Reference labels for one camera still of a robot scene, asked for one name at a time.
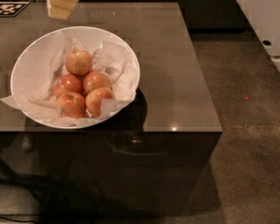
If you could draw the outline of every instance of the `white bowl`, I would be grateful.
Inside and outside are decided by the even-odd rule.
[[[34,121],[59,129],[78,129],[85,128],[97,123],[110,119],[117,114],[128,103],[120,105],[120,109],[116,112],[111,112],[107,117],[96,120],[95,122],[83,121],[80,125],[68,125],[60,124],[60,122],[51,122],[50,116],[52,108],[44,107],[42,105],[27,104],[27,96],[32,93],[36,93],[43,86],[48,83],[48,76],[50,76],[50,62],[55,55],[54,48],[59,45],[59,39],[55,37],[57,33],[63,32],[70,37],[73,37],[86,49],[95,49],[102,46],[103,41],[107,40],[117,45],[124,47],[124,49],[132,54],[133,62],[132,67],[135,69],[135,77],[133,78],[133,93],[135,93],[140,80],[140,67],[131,47],[120,37],[114,35],[108,31],[99,28],[75,26],[67,27],[60,30],[56,30],[49,34],[43,35],[35,42],[33,42],[19,57],[14,65],[11,74],[10,86],[11,93],[16,104],[20,107],[20,110],[30,119]]]

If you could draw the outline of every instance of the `table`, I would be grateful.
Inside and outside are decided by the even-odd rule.
[[[222,127],[178,3],[81,3],[68,21],[49,18],[46,4],[31,3],[15,18],[0,18],[0,98],[10,95],[12,68],[24,49],[68,26],[102,28],[131,46],[141,70],[135,101],[112,119],[72,131],[40,125],[0,102],[0,135],[100,133],[115,152],[121,143],[141,155],[190,150],[191,159],[207,162]]]

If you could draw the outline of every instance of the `tile floor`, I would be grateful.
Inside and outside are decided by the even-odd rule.
[[[35,152],[16,136],[0,153],[20,160],[9,163],[14,170],[73,185],[37,179],[42,188],[48,182],[56,188],[37,190],[40,204],[28,189],[0,184],[0,215],[29,220],[44,212],[42,223],[91,223],[85,213],[93,214],[95,204],[109,212],[99,224],[280,224],[280,74],[250,31],[191,38],[223,127],[206,165],[188,166],[187,157],[178,166],[112,162],[100,137],[85,143],[83,136],[39,135]],[[108,203],[101,203],[102,195]],[[71,219],[63,212],[70,207],[83,215]],[[156,217],[144,217],[139,210],[146,209]]]

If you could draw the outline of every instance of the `floor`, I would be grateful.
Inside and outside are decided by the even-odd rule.
[[[42,196],[47,211],[48,205],[56,209],[57,204],[66,207],[76,202],[80,205],[79,210],[92,213],[91,208],[86,209],[89,206],[86,197],[93,195],[99,202],[99,187],[105,185],[103,188],[109,190],[104,193],[110,200],[108,208],[115,213],[128,209],[132,212],[131,207],[138,205],[154,208],[162,215],[143,218],[140,213],[137,217],[100,217],[92,223],[280,224],[280,74],[251,31],[191,34],[191,39],[223,128],[209,162],[199,172],[187,165],[157,165],[153,169],[120,163],[112,166],[112,152],[105,145],[87,144],[78,150],[75,148],[78,139],[85,140],[85,137],[55,135],[50,140],[38,137],[37,153],[22,145],[22,137],[12,138],[14,152],[2,151],[0,155],[3,159],[12,155],[22,160],[10,163],[15,170],[38,175],[47,172],[60,179],[70,173],[66,178],[78,183],[74,188],[91,187],[88,193],[75,194],[70,202],[66,195],[52,199],[54,192]],[[98,144],[99,141],[90,140],[90,143]],[[80,175],[71,171],[77,169]],[[80,179],[94,175],[96,180],[91,177]],[[123,188],[114,186],[114,180],[120,180]],[[73,188],[54,185],[67,195]],[[0,184],[0,215],[8,211],[9,218],[35,219],[35,211],[44,207],[40,208],[31,194],[28,189]],[[156,202],[148,203],[145,195],[153,196]],[[119,197],[129,208],[114,201]],[[26,216],[13,216],[17,212]],[[0,219],[0,223],[10,221]],[[62,220],[46,219],[42,223],[83,224],[91,223],[91,219],[74,217],[71,220],[63,216]]]

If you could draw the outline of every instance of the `black hole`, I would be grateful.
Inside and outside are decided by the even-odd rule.
[[[262,41],[262,43],[265,46],[270,46],[272,44],[271,41],[268,41],[268,40],[264,40],[264,41]]]

